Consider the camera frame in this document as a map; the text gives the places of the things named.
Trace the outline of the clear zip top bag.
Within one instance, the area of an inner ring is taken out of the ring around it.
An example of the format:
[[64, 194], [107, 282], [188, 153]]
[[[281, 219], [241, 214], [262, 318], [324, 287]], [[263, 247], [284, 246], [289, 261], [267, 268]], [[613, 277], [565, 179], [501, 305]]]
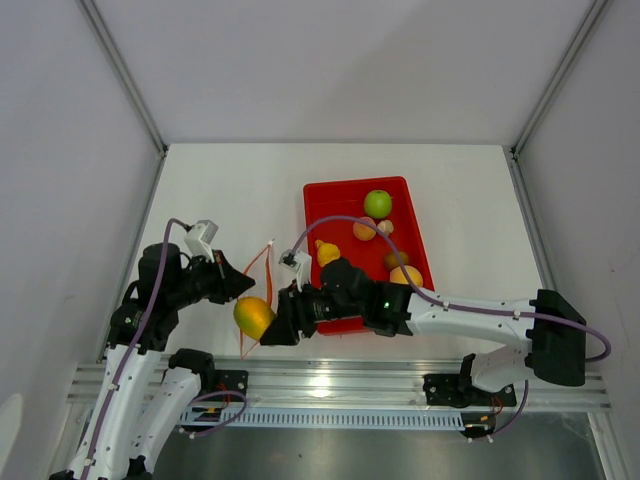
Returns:
[[274, 242], [270, 240], [243, 271], [255, 284], [240, 295], [233, 309], [241, 359], [246, 359], [260, 345], [260, 338], [275, 318]]

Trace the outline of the yellow green mango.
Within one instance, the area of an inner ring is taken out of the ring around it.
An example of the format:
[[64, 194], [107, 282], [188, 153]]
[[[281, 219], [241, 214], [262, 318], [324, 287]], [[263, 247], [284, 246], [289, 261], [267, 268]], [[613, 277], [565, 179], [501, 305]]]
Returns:
[[262, 298], [247, 296], [237, 301], [233, 317], [243, 334], [259, 341], [274, 321], [275, 313]]

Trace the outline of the yellow bumpy gourd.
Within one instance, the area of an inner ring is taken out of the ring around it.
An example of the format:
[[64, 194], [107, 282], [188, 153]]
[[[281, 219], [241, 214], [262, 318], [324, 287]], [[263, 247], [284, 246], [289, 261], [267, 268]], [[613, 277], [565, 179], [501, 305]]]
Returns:
[[341, 258], [340, 249], [333, 243], [316, 240], [314, 245], [316, 248], [316, 261], [321, 268]]

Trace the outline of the orange fruit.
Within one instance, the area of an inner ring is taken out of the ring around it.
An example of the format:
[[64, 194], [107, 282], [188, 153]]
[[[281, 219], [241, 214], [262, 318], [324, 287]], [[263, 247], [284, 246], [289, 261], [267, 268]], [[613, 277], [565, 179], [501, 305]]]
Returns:
[[410, 265], [396, 267], [389, 273], [389, 281], [395, 284], [406, 284], [412, 282], [417, 287], [423, 286], [423, 276], [419, 270]]

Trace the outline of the brown kiwi fruit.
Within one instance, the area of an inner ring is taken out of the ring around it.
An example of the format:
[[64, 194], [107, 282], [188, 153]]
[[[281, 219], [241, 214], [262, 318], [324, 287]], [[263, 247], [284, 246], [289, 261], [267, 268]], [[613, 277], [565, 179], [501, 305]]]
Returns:
[[398, 268], [400, 263], [403, 263], [404, 265], [409, 264], [409, 256], [405, 252], [400, 251], [398, 254], [390, 252], [383, 258], [384, 267], [388, 272]]

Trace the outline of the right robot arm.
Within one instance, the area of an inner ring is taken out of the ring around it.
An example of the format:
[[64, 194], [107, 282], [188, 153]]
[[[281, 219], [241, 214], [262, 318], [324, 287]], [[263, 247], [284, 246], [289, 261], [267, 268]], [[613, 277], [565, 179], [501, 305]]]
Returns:
[[558, 292], [541, 289], [532, 300], [463, 300], [373, 280], [344, 258], [322, 270], [318, 287], [292, 283], [281, 289], [274, 320], [259, 342], [295, 346], [319, 324], [351, 317], [384, 337], [438, 334], [498, 344], [464, 358], [456, 389], [468, 403], [531, 378], [564, 387], [585, 382], [586, 322]]

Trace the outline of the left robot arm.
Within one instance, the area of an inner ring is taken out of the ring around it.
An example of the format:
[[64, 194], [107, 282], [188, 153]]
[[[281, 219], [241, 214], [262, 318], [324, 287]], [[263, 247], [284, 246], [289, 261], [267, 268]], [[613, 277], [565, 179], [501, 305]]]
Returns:
[[192, 402], [247, 403], [244, 373], [227, 381], [211, 354], [172, 354], [159, 390], [145, 393], [181, 309], [206, 300], [224, 305], [254, 287], [216, 250], [186, 255], [173, 243], [144, 249], [138, 278], [113, 312], [95, 407], [70, 464], [55, 479], [150, 479], [165, 442]]

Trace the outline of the pink peach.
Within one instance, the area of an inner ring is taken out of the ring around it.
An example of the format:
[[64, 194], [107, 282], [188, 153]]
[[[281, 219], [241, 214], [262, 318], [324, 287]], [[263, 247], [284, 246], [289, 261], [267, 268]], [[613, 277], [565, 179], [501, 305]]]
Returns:
[[375, 230], [376, 223], [370, 217], [360, 217], [353, 223], [352, 233], [357, 240], [367, 242], [372, 240], [377, 232]]

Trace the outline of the beige garlic bulb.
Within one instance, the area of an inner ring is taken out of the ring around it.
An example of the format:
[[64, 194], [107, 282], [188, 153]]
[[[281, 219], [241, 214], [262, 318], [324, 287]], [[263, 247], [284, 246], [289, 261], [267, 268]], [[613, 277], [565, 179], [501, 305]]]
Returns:
[[388, 236], [391, 233], [393, 233], [395, 229], [393, 222], [389, 219], [380, 221], [377, 224], [377, 228], [380, 230], [381, 234], [385, 236]]

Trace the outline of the green apple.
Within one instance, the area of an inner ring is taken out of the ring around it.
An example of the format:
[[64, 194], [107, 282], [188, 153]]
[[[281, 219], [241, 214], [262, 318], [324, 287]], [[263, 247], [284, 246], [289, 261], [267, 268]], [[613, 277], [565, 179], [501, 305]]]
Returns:
[[384, 219], [391, 213], [392, 208], [392, 197], [384, 190], [372, 190], [364, 198], [364, 212], [371, 218]]

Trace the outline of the red plastic tray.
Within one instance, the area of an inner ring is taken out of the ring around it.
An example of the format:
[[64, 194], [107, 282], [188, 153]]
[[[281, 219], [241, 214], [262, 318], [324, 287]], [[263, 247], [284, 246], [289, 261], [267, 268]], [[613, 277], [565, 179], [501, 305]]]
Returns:
[[[384, 190], [391, 195], [393, 208], [387, 219], [393, 222], [395, 229], [389, 238], [399, 251], [409, 256], [409, 265], [420, 271], [423, 286], [432, 290], [434, 282], [424, 242], [410, 191], [403, 177], [307, 184], [303, 187], [306, 223], [311, 224], [332, 215], [365, 217], [364, 198], [372, 190]], [[387, 281], [389, 272], [384, 267], [383, 258], [391, 252], [388, 244], [380, 236], [367, 242], [357, 240], [352, 233], [352, 226], [352, 221], [332, 221], [314, 228], [307, 237], [309, 255], [316, 257], [316, 240], [333, 243], [338, 246], [343, 257], [353, 266], [362, 269], [371, 279]]]

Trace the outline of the aluminium mounting rail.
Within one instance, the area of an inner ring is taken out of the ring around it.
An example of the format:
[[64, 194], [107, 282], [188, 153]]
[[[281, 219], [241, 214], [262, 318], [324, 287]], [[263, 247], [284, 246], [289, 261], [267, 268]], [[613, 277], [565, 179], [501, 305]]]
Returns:
[[[456, 362], [217, 358], [218, 370], [248, 372], [252, 406], [264, 408], [409, 410], [424, 407], [423, 376], [455, 373]], [[582, 387], [529, 382], [527, 412], [606, 412], [612, 408], [602, 377]]]

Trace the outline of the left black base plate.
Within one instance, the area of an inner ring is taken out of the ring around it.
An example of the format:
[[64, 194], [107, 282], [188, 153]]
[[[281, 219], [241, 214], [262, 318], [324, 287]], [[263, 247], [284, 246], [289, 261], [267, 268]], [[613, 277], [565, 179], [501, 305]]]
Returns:
[[249, 386], [249, 372], [247, 370], [223, 369], [207, 374], [202, 381], [200, 394], [212, 394], [227, 391], [222, 395], [224, 402], [233, 402], [230, 391], [245, 394]]

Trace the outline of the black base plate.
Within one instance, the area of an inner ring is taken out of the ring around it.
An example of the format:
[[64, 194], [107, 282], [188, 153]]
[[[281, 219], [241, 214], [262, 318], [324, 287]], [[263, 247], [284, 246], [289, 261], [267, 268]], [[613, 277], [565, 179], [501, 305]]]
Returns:
[[497, 392], [488, 392], [461, 381], [458, 374], [426, 374], [423, 391], [429, 406], [457, 409], [468, 407], [516, 406], [516, 394], [512, 385]]
[[222, 395], [224, 402], [233, 402], [230, 391], [245, 394], [249, 386], [249, 372], [247, 370], [223, 369], [207, 374], [202, 381], [200, 394], [212, 394], [227, 391]]

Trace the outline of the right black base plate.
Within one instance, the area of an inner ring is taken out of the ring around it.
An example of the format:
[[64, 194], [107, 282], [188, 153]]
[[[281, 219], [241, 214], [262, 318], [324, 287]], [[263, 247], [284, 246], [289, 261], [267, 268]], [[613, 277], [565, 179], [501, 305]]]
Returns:
[[423, 391], [429, 406], [457, 409], [468, 407], [516, 406], [516, 394], [512, 385], [497, 392], [488, 392], [461, 381], [458, 374], [426, 374]]

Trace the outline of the left aluminium frame post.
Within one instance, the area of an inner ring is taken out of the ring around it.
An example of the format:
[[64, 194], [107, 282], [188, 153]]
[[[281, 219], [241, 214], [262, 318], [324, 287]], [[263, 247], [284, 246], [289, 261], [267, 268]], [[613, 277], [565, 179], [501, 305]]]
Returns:
[[127, 62], [121, 53], [97, 2], [93, 0], [78, 0], [76, 1], [76, 4], [83, 14], [107, 63], [118, 81], [121, 90], [143, 127], [148, 139], [154, 149], [161, 157], [163, 157], [166, 154], [168, 146], [162, 138], [160, 130], [151, 115], [148, 105], [130, 72]]

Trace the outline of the aluminium frame post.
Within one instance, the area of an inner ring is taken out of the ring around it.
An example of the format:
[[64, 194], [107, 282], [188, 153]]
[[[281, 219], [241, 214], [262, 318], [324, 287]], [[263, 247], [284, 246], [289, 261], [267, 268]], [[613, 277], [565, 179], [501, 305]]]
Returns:
[[162, 138], [160, 130], [151, 115], [148, 105], [130, 72], [127, 62], [121, 53], [97, 2], [93, 0], [78, 0], [76, 1], [76, 4], [83, 14], [107, 63], [118, 81], [121, 90], [143, 127], [148, 139], [154, 149], [161, 157], [163, 157], [166, 154], [168, 146]]
[[586, 13], [582, 16], [568, 44], [564, 48], [559, 61], [553, 68], [550, 77], [546, 81], [541, 94], [538, 96], [531, 113], [528, 115], [523, 127], [510, 148], [512, 157], [518, 160], [525, 147], [532, 139], [545, 115], [551, 108], [555, 98], [559, 95], [565, 81], [578, 62], [578, 59], [599, 23], [604, 18], [612, 1], [590, 1]]

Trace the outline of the right aluminium frame post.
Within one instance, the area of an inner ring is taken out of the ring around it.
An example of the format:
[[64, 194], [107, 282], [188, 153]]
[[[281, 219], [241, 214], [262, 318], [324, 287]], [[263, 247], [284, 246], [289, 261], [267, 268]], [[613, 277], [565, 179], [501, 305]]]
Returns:
[[565, 81], [578, 62], [578, 59], [599, 23], [604, 18], [612, 1], [590, 1], [586, 13], [582, 16], [568, 44], [564, 48], [559, 61], [553, 68], [550, 77], [546, 81], [541, 94], [538, 96], [531, 113], [528, 115], [523, 127], [510, 148], [512, 157], [518, 160], [525, 147], [532, 139], [545, 115], [551, 108], [555, 98], [559, 95]]

